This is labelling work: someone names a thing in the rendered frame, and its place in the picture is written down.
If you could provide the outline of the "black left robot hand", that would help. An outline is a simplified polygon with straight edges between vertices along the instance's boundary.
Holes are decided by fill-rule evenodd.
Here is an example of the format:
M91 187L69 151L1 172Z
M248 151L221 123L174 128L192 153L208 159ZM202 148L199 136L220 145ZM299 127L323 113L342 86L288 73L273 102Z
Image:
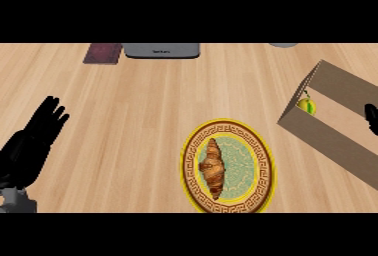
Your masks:
M0 149L0 189L26 188L37 180L50 147L69 115L59 99L47 96L25 128L15 132Z

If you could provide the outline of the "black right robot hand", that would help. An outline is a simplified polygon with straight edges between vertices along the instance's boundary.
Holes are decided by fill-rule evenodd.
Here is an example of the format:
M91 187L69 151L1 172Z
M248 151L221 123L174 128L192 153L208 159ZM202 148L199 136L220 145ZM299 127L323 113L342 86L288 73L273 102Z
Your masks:
M369 129L378 136L378 108L372 104L364 105L364 118L369 122Z

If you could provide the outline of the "open cardboard box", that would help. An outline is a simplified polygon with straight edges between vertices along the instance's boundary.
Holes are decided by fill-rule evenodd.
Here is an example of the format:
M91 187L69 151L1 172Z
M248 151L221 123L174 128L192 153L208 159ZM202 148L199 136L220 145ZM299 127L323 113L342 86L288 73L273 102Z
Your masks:
M304 92L316 103L314 115L297 107ZM277 124L378 190L378 136L364 119L366 103L378 107L378 86L320 60Z

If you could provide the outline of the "yellow lemon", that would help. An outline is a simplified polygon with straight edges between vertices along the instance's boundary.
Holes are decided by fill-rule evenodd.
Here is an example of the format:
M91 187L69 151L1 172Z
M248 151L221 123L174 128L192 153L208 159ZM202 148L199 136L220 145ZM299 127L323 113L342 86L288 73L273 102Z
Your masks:
M304 92L305 97L297 102L297 107L305 111L310 115L316 114L316 103L311 100L308 92Z

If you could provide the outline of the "ornate yellow-rimmed plate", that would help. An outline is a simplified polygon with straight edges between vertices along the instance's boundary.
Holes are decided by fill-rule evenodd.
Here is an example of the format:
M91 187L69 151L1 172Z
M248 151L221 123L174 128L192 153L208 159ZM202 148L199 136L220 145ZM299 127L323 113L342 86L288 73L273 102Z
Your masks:
M198 167L211 138L218 144L226 168L217 200ZM276 185L274 159L263 137L240 121L214 119L193 130L180 153L180 181L199 212L254 213L267 208Z

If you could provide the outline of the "dark red book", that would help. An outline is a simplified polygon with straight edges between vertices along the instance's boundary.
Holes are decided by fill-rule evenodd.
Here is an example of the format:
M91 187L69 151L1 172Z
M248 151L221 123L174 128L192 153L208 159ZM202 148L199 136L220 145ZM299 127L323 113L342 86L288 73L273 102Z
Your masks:
M84 64L116 64L122 46L119 43L91 43Z

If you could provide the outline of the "brown croissant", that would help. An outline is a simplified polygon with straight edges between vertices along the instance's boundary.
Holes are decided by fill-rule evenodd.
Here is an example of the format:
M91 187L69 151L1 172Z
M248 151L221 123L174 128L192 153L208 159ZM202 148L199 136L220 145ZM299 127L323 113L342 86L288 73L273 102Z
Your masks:
M226 168L221 159L221 150L214 138L206 143L206 156L199 162L198 167L204 175L211 197L217 200L223 192Z

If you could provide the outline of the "grey flat appliance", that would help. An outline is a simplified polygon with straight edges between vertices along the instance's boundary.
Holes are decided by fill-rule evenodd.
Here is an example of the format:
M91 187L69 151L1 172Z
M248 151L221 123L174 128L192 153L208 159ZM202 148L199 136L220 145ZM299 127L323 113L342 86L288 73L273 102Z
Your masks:
M201 54L199 43L124 43L125 56L142 59L189 59Z

